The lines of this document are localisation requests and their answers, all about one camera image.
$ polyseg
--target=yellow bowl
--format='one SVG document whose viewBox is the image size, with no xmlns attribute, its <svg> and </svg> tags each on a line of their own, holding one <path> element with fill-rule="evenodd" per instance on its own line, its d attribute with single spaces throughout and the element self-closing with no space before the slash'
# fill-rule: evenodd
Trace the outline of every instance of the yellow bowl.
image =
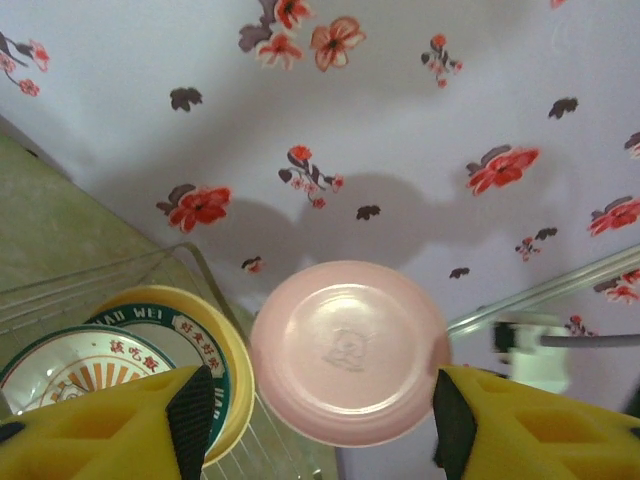
<svg viewBox="0 0 640 480">
<path fill-rule="evenodd" d="M 255 379 L 244 342 L 231 322 L 212 305 L 173 287 L 152 285 L 125 290 L 101 305 L 93 316 L 130 303 L 153 303 L 178 310 L 198 322 L 220 345 L 231 372 L 231 412 L 220 437 L 205 457 L 204 466 L 217 462 L 240 441 L 253 413 Z"/>
</svg>

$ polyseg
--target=floral wallpaper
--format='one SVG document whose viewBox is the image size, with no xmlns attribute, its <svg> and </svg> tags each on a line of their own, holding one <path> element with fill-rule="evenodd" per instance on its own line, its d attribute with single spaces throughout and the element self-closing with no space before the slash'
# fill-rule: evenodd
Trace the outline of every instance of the floral wallpaper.
<svg viewBox="0 0 640 480">
<path fill-rule="evenodd" d="M 194 242 L 249 311 L 356 259 L 454 319 L 640 239 L 640 2 L 0 12 L 3 130 L 158 244 Z M 632 316 L 635 276 L 580 298 Z M 606 334 L 570 306 L 573 333 Z"/>
</svg>

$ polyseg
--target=wire rack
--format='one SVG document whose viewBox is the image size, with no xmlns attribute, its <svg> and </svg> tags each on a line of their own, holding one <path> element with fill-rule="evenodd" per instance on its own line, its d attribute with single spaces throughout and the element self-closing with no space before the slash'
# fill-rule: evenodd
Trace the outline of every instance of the wire rack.
<svg viewBox="0 0 640 480">
<path fill-rule="evenodd" d="M 216 305 L 246 341 L 251 319 L 227 303 L 200 251 L 185 243 L 0 292 L 0 367 L 37 338 L 83 323 L 108 297 L 153 284 L 182 288 Z M 256 394 L 246 433 L 202 478 L 328 480 L 337 473 L 332 448 L 284 426 Z"/>
</svg>

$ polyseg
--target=gray cable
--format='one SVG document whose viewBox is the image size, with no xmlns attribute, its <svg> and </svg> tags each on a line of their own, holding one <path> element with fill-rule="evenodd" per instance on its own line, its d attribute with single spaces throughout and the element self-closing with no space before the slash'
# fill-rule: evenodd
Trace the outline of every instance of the gray cable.
<svg viewBox="0 0 640 480">
<path fill-rule="evenodd" d="M 610 347 L 638 347 L 640 334 L 633 335 L 605 335 L 603 337 L 556 337 L 542 335 L 540 345 L 543 347 L 560 348 L 610 348 Z"/>
</svg>

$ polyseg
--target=pink plate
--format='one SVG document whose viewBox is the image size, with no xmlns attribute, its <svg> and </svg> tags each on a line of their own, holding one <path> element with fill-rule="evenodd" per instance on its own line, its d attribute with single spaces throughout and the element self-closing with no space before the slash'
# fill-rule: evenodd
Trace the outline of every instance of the pink plate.
<svg viewBox="0 0 640 480">
<path fill-rule="evenodd" d="M 387 442 L 432 411 L 451 360 L 446 322 L 416 283 L 366 262 L 299 272 L 267 299 L 251 332 L 264 400 L 303 435 L 335 446 Z"/>
</svg>

